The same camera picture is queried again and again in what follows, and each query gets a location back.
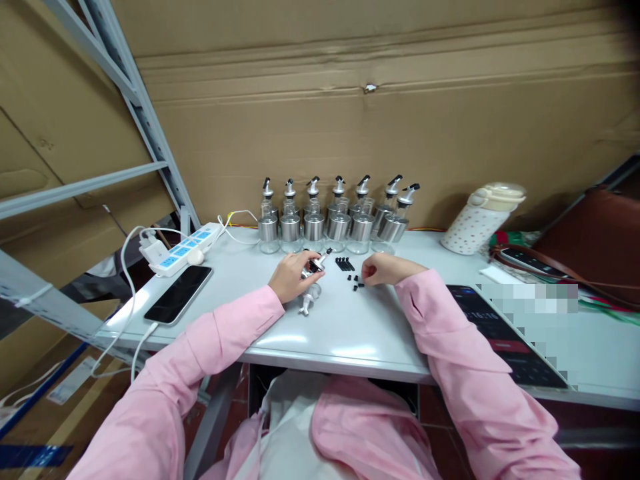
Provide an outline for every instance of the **white thermos bottle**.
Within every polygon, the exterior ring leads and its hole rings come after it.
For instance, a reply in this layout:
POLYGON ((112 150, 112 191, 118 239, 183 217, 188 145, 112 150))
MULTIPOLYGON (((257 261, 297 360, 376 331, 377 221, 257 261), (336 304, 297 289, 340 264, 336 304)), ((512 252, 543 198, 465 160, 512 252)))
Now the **white thermos bottle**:
POLYGON ((492 182, 479 188, 469 196, 440 243, 461 255, 476 253, 525 200, 525 194, 524 188, 512 183, 492 182))

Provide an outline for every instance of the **white paper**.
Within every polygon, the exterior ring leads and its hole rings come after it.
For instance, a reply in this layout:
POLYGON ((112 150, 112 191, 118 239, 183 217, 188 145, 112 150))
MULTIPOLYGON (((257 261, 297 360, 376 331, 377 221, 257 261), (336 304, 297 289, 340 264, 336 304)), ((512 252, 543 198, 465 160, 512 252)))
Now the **white paper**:
POLYGON ((64 405, 91 376, 91 369, 94 364, 95 360, 91 357, 82 360, 82 363, 74 368, 73 371, 67 375, 67 378, 62 380, 62 382, 47 395, 47 400, 51 400, 58 405, 64 405))

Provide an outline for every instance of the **right hand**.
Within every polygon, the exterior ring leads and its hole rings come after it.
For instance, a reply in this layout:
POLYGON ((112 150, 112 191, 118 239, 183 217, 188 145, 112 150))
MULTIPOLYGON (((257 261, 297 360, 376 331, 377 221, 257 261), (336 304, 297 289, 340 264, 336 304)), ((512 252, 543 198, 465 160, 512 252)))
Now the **right hand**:
POLYGON ((380 283, 395 285, 407 277, 426 270, 428 268, 410 260, 386 253, 374 253, 362 264, 362 280, 368 286, 380 283))
POLYGON ((280 303, 293 300, 324 276, 325 273, 320 271, 307 279, 301 278, 302 270, 309 260, 318 258, 319 253, 305 250, 298 255, 290 253, 282 259, 269 280, 269 286, 278 296, 280 303))

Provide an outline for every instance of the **smartphone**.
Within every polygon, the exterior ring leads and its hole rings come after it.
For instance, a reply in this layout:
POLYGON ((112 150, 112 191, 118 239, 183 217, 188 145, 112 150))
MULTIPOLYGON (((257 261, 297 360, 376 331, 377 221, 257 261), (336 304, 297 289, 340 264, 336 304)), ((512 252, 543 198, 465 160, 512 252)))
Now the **smartphone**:
POLYGON ((145 318, 164 325, 176 323, 212 273, 209 267, 189 266, 145 313, 145 318))
POLYGON ((567 382, 471 287, 447 285, 467 319, 489 341, 492 350, 507 362, 518 385, 567 389, 567 382))
MULTIPOLYGON (((536 260, 533 257, 528 256, 526 253, 514 249, 504 249, 500 252, 500 255, 508 257, 507 260, 520 265, 523 268, 538 271, 540 273, 546 273, 548 275, 555 275, 556 277, 570 278, 570 276, 564 274, 560 270, 556 270, 553 267, 548 266, 546 263, 542 263, 540 260, 536 260)), ((556 283, 558 279, 552 279, 541 275, 539 278, 548 283, 556 283)))

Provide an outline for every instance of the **gray metal rack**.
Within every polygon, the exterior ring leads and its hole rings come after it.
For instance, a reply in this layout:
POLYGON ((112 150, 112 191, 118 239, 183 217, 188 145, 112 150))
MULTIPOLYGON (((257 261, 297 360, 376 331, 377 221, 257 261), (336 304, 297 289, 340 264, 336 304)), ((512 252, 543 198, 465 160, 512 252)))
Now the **gray metal rack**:
MULTIPOLYGON (((120 88, 147 146, 151 162, 1 202, 0 220, 157 171, 180 214, 182 230, 188 231, 191 223, 196 229, 200 228, 200 220, 109 0, 79 0, 90 29, 66 0, 43 2, 120 88)), ((94 337, 94 333, 103 324, 102 320, 3 251, 0 251, 0 297, 101 350, 108 346, 106 341, 94 337)), ((128 365, 133 362, 133 356, 128 351, 112 349, 111 354, 128 365)))

